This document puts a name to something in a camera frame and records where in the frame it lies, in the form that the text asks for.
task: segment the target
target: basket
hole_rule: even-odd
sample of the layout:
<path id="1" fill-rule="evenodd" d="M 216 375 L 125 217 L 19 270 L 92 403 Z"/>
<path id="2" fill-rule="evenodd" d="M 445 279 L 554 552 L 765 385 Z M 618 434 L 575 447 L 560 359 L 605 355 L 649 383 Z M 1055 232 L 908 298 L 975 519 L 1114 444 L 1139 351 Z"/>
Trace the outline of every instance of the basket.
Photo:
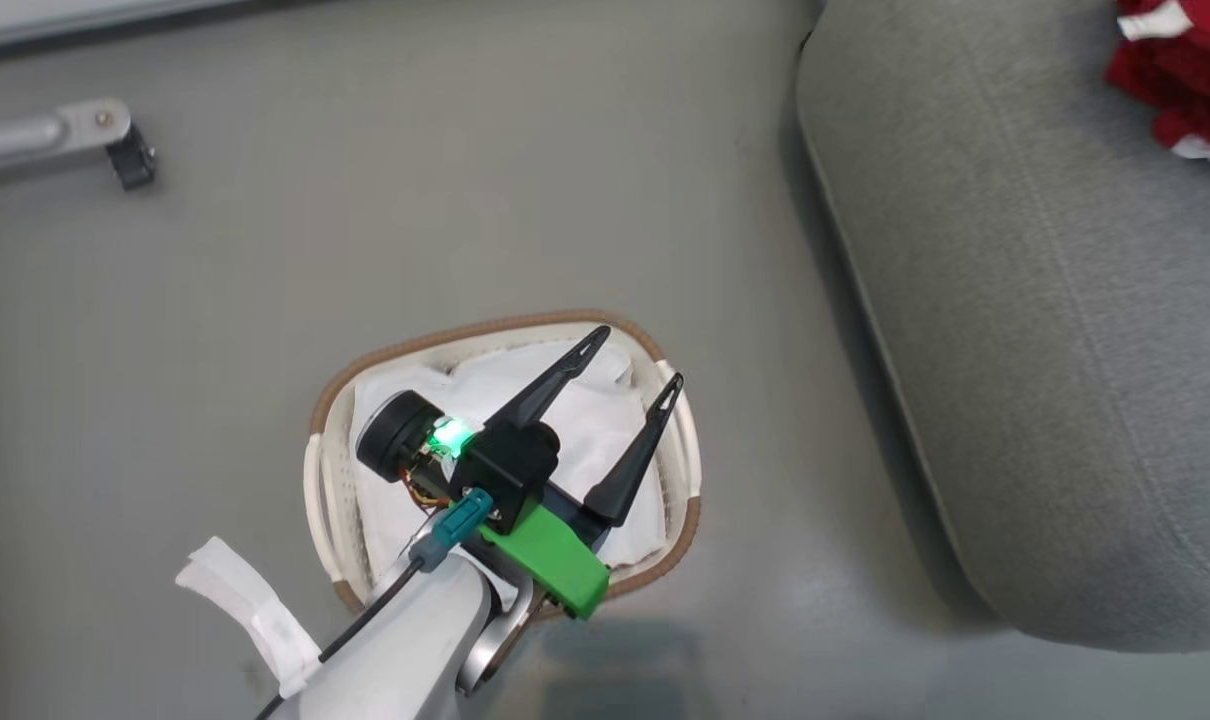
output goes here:
<path id="1" fill-rule="evenodd" d="M 675 370 L 641 328 L 599 310 L 492 319 L 421 336 L 361 357 L 325 386 L 312 413 L 311 437 L 302 456 L 302 491 L 316 553 L 348 610 L 363 610 L 371 600 L 375 584 L 357 502 L 355 457 L 348 449 L 357 384 L 402 365 L 436 365 L 449 370 L 469 357 L 500 350 L 534 342 L 577 341 L 600 324 L 613 329 L 611 345 L 632 356 L 632 381 L 649 405 Z M 663 577 L 693 542 L 701 511 L 702 466 L 688 393 L 679 397 L 659 450 L 655 453 L 655 462 L 663 493 L 664 546 L 636 564 L 611 568 L 606 598 L 636 591 Z M 560 611 L 542 611 L 543 616 L 554 614 Z"/>

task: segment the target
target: black cable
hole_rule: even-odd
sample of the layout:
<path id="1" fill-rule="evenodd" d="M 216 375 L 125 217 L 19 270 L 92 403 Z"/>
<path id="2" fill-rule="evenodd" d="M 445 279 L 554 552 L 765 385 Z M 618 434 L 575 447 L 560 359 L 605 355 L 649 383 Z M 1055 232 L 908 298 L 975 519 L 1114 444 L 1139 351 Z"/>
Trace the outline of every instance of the black cable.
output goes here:
<path id="1" fill-rule="evenodd" d="M 409 561 L 409 568 L 405 568 L 403 574 L 401 574 L 401 576 L 396 578 L 396 582 L 391 583 L 391 587 L 388 587 L 382 594 L 380 594 L 380 597 L 378 597 L 378 600 L 373 601 L 373 605 L 367 607 L 367 610 L 362 612 L 362 615 L 357 618 L 355 623 L 350 624 L 346 630 L 342 630 L 342 634 L 339 635 L 334 643 L 330 643 L 330 646 L 325 647 L 325 651 L 323 651 L 317 659 L 319 659 L 323 664 L 323 662 L 330 659 L 336 655 L 336 652 L 342 650 L 342 646 L 345 646 L 345 644 L 348 644 L 350 639 L 355 638 L 355 635 L 357 635 L 357 633 L 359 633 L 364 628 L 364 626 L 369 624 L 369 620 L 373 620 L 373 616 L 378 615 L 378 611 L 381 611 L 384 607 L 386 607 L 387 603 L 391 601 L 391 598 L 394 598 L 396 593 L 399 593 L 401 588 L 404 588 L 405 584 L 409 583 L 409 578 L 413 578 L 414 574 L 417 574 L 417 570 L 422 569 L 422 565 L 424 565 L 422 557 L 419 557 L 417 559 Z M 276 712 L 277 707 L 281 707 L 281 703 L 284 703 L 284 701 L 281 698 L 280 695 L 277 695 L 258 713 L 254 720 L 266 720 L 267 716 L 271 716 L 272 712 Z"/>
<path id="2" fill-rule="evenodd" d="M 272 712 L 276 712 L 276 708 L 281 707 L 282 702 L 286 702 L 286 698 L 282 698 L 281 696 L 273 697 L 266 705 L 263 707 L 261 710 L 258 712 L 258 715 L 254 716 L 254 720 L 267 720 L 267 715 L 271 715 Z"/>

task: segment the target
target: teal connector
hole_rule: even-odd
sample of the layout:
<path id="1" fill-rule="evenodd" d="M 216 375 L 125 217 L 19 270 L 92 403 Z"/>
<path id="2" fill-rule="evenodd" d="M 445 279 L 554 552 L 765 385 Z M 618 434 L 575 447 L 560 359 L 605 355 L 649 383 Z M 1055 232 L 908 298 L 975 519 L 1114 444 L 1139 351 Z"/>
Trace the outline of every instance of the teal connector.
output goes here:
<path id="1" fill-rule="evenodd" d="M 494 509 L 494 499 L 490 497 L 490 493 L 485 493 L 480 488 L 472 488 L 472 493 L 463 496 L 463 500 L 445 509 L 440 519 L 432 525 L 432 532 L 426 534 L 409 547 L 409 560 L 422 560 L 424 574 L 431 574 L 437 565 L 440 565 L 442 560 L 445 560 L 449 551 L 454 551 L 459 543 L 472 537 L 477 528 L 485 524 L 490 509 Z"/>

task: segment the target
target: black rubber foot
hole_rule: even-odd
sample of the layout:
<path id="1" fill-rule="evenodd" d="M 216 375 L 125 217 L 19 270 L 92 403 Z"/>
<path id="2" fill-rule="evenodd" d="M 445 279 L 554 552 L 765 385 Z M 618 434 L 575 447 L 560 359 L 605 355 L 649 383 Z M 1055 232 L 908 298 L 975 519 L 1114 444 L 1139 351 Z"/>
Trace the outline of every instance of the black rubber foot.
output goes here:
<path id="1" fill-rule="evenodd" d="M 113 161 L 113 169 L 125 190 L 143 188 L 156 179 L 156 150 L 148 146 L 134 123 L 121 140 L 106 146 L 106 159 Z"/>

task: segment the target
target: red fabric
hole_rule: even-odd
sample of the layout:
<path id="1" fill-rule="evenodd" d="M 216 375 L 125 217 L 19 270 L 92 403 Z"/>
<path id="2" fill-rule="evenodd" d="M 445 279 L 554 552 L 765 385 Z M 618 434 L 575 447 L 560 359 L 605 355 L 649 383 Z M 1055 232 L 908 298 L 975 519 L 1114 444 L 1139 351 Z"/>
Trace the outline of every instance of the red fabric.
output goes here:
<path id="1" fill-rule="evenodd" d="M 1120 15 L 1148 13 L 1164 0 L 1117 0 Z M 1122 40 L 1107 81 L 1162 110 L 1153 136 L 1175 146 L 1187 136 L 1210 143 L 1210 0 L 1182 0 L 1195 27 L 1177 38 Z"/>

